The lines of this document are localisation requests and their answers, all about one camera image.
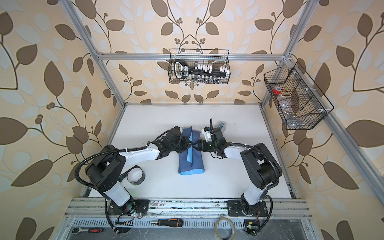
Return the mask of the light blue wrapping paper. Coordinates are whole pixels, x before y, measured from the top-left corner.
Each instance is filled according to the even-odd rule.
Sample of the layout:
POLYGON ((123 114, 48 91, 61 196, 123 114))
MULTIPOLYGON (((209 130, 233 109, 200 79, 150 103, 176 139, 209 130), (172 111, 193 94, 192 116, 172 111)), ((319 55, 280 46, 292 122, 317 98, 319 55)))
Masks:
MULTIPOLYGON (((193 130, 192 127, 184 128, 183 137, 188 137, 193 144, 200 139, 200 132, 193 130)), ((202 153, 195 149, 198 144, 189 147, 179 154, 179 174, 183 176, 203 174, 205 172, 202 153)))

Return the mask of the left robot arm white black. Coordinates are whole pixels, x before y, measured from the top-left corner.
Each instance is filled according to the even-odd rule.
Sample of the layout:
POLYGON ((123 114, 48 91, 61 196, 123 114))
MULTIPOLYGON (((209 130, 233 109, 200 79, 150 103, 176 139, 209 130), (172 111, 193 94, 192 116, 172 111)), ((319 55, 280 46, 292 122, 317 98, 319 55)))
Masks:
POLYGON ((137 208, 120 180, 125 166, 159 160, 171 152, 180 154, 192 146, 193 142, 182 136, 180 128, 176 126, 143 147, 118 149, 108 145, 101 152, 80 162, 74 170, 74 176, 80 184, 110 200, 118 212, 128 214, 137 208))

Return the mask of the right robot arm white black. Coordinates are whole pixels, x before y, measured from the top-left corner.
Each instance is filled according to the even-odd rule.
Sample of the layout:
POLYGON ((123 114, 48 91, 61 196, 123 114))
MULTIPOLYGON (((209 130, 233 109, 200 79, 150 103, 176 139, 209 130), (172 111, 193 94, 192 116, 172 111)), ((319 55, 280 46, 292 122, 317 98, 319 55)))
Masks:
POLYGON ((196 140, 193 147, 206 153, 213 153, 219 158, 241 160, 251 181, 241 195, 242 213, 254 215, 257 207, 267 198, 268 192, 276 187, 283 175, 282 169, 263 143, 254 146, 227 142, 220 129, 205 128, 209 135, 203 140, 196 140))

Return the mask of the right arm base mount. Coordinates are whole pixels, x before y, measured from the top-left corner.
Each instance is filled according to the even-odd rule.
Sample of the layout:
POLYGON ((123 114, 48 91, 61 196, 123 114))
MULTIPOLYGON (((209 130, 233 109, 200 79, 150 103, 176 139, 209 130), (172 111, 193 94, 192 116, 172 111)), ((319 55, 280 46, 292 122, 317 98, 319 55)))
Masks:
POLYGON ((227 201, 227 210, 230 217, 267 217, 269 212, 265 201, 250 206, 243 200, 227 201))

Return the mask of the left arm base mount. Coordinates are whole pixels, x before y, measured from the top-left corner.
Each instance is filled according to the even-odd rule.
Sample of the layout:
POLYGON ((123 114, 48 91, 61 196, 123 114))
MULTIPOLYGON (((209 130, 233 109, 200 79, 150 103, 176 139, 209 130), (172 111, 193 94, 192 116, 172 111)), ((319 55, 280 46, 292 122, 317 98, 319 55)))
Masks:
POLYGON ((115 216, 139 214, 146 215, 149 210, 150 200, 130 199, 122 207, 119 207, 115 202, 111 201, 108 207, 108 213, 115 216))

